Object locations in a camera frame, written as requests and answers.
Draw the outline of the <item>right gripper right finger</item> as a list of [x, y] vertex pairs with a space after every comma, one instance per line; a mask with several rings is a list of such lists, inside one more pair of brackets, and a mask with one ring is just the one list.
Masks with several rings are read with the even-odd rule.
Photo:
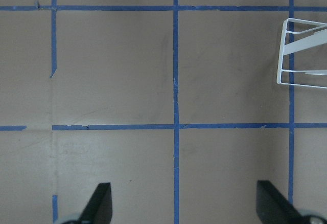
[[256, 213], [261, 223], [301, 223], [302, 215], [266, 180], [256, 183]]

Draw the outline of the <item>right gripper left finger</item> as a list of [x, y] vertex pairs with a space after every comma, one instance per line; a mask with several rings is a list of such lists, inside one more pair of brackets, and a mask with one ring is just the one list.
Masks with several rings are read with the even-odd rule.
[[112, 215], [111, 184], [99, 183], [77, 223], [110, 224]]

